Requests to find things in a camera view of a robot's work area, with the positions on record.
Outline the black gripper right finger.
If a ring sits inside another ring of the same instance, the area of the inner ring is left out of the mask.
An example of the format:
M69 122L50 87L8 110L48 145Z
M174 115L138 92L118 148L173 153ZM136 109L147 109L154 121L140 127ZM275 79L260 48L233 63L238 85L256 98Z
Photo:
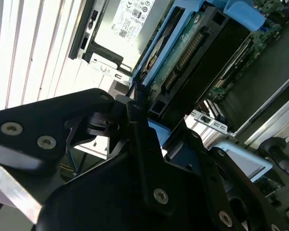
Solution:
M280 214L222 149L210 150L181 120L165 145L171 163L186 167L201 180L205 202L201 215L210 231L289 231Z

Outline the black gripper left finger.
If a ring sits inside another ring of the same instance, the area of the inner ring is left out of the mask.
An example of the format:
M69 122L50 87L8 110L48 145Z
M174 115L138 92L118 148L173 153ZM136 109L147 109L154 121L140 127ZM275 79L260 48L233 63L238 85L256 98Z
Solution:
M147 121L143 86L134 96L112 97L89 89L0 111L0 192L26 215L39 215L54 191L53 179L67 151L109 138L114 157L128 154L136 166L143 203L168 215L156 131Z

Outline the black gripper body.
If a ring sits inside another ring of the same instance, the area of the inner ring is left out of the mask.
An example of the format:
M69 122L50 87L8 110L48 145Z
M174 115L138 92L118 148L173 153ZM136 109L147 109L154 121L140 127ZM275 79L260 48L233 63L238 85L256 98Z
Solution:
M66 183L48 198L40 212L39 231L212 231L200 179L164 163L174 209L169 216L142 201L136 166L121 154Z

